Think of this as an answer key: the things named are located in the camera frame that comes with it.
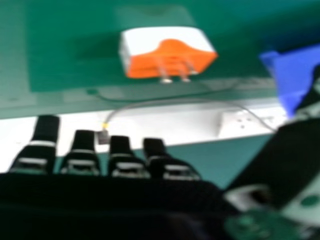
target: gray cable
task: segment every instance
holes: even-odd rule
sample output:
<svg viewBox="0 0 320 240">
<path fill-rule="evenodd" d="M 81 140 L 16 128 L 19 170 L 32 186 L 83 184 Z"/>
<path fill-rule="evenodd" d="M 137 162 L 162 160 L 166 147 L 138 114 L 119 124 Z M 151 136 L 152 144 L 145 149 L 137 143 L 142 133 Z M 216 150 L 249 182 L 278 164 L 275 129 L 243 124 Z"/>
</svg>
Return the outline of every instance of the gray cable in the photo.
<svg viewBox="0 0 320 240">
<path fill-rule="evenodd" d="M 104 122 L 103 125 L 107 126 L 111 120 L 120 112 L 123 112 L 128 109 L 135 109 L 139 107 L 149 106 L 149 105 L 156 105 L 156 104 L 183 104 L 183 103 L 190 103 L 190 102 L 216 102 L 216 103 L 222 103 L 226 105 L 231 105 L 234 107 L 237 107 L 239 109 L 242 109 L 249 114 L 251 114 L 254 118 L 256 118 L 265 128 L 271 130 L 272 132 L 276 132 L 275 129 L 273 129 L 271 126 L 269 126 L 267 123 L 265 123 L 259 116 L 257 116 L 254 112 L 252 112 L 250 109 L 246 108 L 245 106 L 242 106 L 238 103 L 232 102 L 232 101 L 220 101 L 220 100 L 214 100 L 210 98 L 180 98 L 180 99 L 165 99 L 165 100 L 151 100 L 151 101 L 143 101 L 143 102 L 137 102 L 128 104 L 126 106 L 123 106 L 121 108 L 118 108 L 112 112 L 110 112 Z"/>
</svg>

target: white power outlet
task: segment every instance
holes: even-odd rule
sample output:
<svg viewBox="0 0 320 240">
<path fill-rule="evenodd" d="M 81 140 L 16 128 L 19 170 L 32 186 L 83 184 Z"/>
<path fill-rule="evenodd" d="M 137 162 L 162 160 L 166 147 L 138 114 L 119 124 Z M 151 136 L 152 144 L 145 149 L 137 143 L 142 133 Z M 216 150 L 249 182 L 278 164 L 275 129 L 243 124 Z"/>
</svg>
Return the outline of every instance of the white power outlet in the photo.
<svg viewBox="0 0 320 240">
<path fill-rule="evenodd" d="M 259 109 L 254 111 L 268 126 L 277 129 L 287 120 L 282 111 Z M 221 115 L 219 139 L 268 134 L 272 131 L 245 110 L 225 111 Z"/>
</svg>

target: orange and white plug adapter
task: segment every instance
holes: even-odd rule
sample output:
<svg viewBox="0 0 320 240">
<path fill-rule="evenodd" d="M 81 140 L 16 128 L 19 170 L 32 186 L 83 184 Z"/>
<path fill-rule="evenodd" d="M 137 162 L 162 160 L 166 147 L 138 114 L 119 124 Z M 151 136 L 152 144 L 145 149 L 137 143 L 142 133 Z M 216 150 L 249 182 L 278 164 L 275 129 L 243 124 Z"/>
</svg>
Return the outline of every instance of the orange and white plug adapter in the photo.
<svg viewBox="0 0 320 240">
<path fill-rule="evenodd" d="M 139 27 L 123 31 L 119 54 L 129 78 L 171 76 L 189 82 L 189 75 L 203 72 L 218 54 L 203 31 L 189 26 Z"/>
</svg>

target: power socket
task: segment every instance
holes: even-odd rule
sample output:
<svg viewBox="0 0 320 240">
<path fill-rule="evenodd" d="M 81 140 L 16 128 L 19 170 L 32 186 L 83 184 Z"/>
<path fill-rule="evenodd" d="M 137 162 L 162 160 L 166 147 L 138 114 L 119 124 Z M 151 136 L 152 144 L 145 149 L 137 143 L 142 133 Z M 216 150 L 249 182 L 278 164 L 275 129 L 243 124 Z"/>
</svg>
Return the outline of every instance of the power socket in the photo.
<svg viewBox="0 0 320 240">
<path fill-rule="evenodd" d="M 260 108 L 258 112 L 254 113 L 273 129 L 277 129 L 287 120 L 285 113 L 282 111 L 271 111 L 270 109 Z M 271 132 L 270 129 L 264 126 L 249 112 L 245 110 L 234 110 L 225 111 L 221 114 L 218 137 L 219 139 L 230 139 L 269 134 Z"/>
</svg>

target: blue object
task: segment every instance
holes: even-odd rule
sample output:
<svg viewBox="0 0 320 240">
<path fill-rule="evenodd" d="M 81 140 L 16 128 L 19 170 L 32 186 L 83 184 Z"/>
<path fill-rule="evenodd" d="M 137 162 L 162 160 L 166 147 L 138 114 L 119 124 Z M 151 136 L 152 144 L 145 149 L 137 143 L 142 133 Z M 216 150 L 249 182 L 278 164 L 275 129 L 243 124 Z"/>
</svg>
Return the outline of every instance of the blue object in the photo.
<svg viewBox="0 0 320 240">
<path fill-rule="evenodd" d="M 260 59 L 275 78 L 278 97 L 287 115 L 293 117 L 310 89 L 315 66 L 320 64 L 320 44 L 282 53 L 265 52 Z"/>
</svg>

